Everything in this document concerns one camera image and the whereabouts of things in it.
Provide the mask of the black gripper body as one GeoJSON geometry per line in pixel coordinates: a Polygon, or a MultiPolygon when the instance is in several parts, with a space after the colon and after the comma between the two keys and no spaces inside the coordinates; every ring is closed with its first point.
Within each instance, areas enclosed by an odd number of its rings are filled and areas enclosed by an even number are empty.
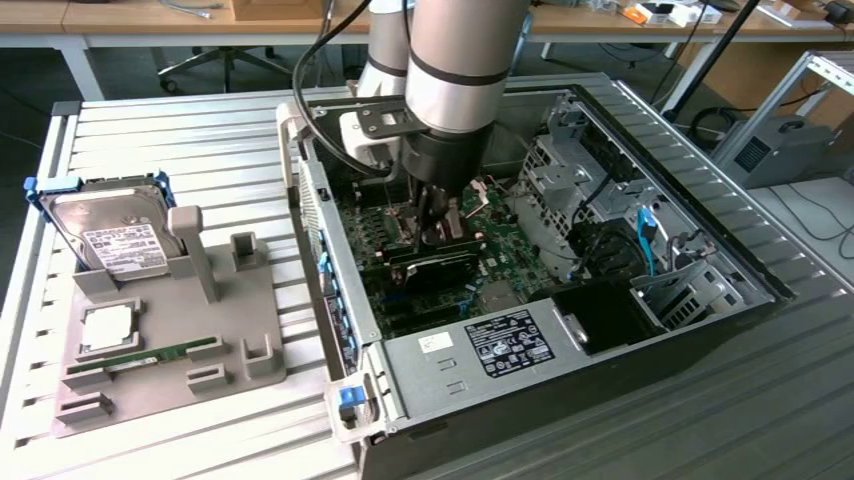
{"type": "Polygon", "coordinates": [[[412,133],[404,137],[404,167],[417,180],[460,194],[476,178],[485,157],[493,126],[464,134],[440,130],[412,133]]]}

